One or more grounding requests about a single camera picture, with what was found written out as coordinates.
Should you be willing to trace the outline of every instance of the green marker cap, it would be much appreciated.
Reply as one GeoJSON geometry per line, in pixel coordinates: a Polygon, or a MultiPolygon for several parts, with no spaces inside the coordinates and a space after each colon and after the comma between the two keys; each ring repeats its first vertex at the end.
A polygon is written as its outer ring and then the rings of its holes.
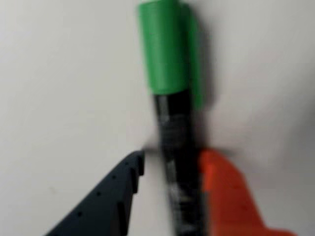
{"type": "Polygon", "coordinates": [[[191,89],[202,104],[197,22],[187,4],[157,0],[139,5],[149,86],[154,94],[191,89]]]}

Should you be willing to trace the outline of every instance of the white wall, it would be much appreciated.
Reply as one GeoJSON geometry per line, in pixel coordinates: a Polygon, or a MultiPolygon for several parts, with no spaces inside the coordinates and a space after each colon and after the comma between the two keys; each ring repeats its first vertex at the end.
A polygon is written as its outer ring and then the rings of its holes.
{"type": "MultiPolygon", "coordinates": [[[[211,42],[207,144],[232,153],[268,226],[315,235],[315,3],[192,5],[211,42]]],[[[43,235],[154,136],[135,6],[0,1],[0,235],[43,235]]],[[[130,235],[170,235],[156,166],[148,158],[130,235]]]]}

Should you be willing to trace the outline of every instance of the orange plastic piece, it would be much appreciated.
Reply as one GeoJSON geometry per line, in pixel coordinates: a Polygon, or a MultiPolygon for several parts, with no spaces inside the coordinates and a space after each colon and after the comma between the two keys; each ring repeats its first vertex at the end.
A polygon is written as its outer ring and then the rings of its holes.
{"type": "Polygon", "coordinates": [[[209,235],[294,236],[264,225],[242,174],[219,152],[202,151],[200,166],[203,191],[209,192],[209,235]]]}

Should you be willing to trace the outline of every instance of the marker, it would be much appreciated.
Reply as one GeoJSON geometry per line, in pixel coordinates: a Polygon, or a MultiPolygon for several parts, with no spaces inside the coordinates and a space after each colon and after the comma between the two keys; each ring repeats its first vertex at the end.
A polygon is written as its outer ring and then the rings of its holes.
{"type": "Polygon", "coordinates": [[[203,236],[199,153],[191,120],[202,101],[197,23],[188,5],[177,0],[143,3],[138,11],[175,233],[203,236]]]}

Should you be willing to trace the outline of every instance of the dark blue object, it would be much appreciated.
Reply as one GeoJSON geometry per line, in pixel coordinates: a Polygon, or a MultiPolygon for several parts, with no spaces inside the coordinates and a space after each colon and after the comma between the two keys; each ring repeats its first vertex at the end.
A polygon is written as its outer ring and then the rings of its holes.
{"type": "Polygon", "coordinates": [[[129,154],[46,236],[127,235],[132,195],[143,174],[144,152],[129,154]]]}

